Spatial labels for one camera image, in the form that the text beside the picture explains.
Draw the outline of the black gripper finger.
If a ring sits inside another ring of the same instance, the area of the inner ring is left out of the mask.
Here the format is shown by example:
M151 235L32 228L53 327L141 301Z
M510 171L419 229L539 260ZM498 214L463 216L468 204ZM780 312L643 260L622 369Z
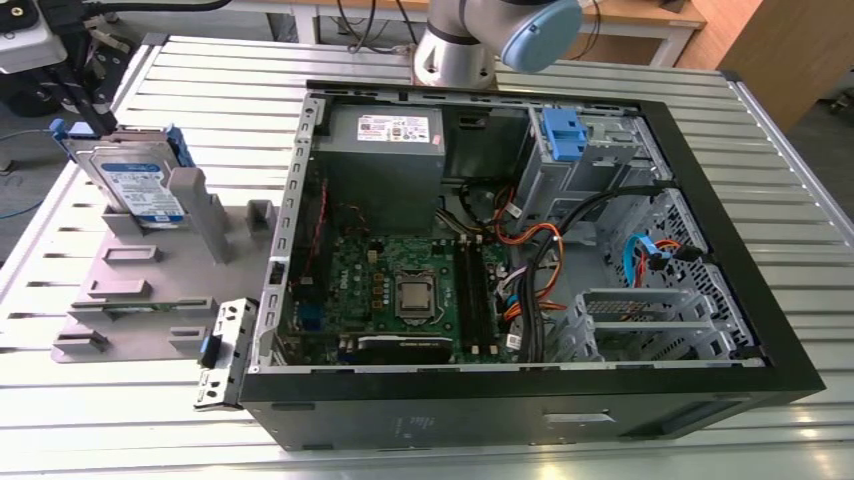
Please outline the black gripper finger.
M108 136L116 130L116 119L105 103L97 103L93 89L84 75L60 63L45 68L45 86L61 105L76 112L97 136Z
M100 30L91 30L84 78L99 108L112 105L124 72L132 59L132 41Z

